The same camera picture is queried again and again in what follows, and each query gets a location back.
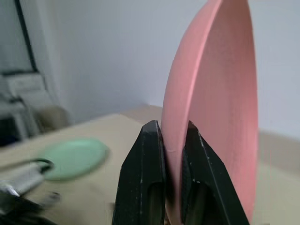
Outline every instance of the table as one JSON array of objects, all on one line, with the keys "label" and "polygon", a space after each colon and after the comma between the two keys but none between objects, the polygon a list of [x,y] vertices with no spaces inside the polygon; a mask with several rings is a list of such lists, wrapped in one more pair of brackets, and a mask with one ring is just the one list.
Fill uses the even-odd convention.
[{"label": "table", "polygon": [[[52,134],[9,147],[0,153],[0,165],[34,157],[43,147],[78,137],[95,137],[103,141],[110,154],[103,165],[90,174],[68,182],[44,182],[29,198],[38,200],[48,191],[57,191],[62,200],[44,216],[59,225],[111,224],[121,164],[135,142],[142,125],[160,119],[161,108],[145,106],[121,114],[104,116]],[[267,141],[260,141],[267,147]],[[298,142],[292,143],[294,149]],[[252,225],[294,225],[299,221],[300,176],[260,160],[257,195]]]}]

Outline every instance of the green dish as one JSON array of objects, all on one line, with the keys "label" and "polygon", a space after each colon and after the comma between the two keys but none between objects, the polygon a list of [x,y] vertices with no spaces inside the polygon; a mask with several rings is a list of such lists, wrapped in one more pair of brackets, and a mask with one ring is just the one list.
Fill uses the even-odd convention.
[{"label": "green dish", "polygon": [[68,180],[90,172],[107,153],[108,147],[98,139],[82,138],[49,146],[37,157],[54,163],[54,169],[45,174],[46,180]]}]

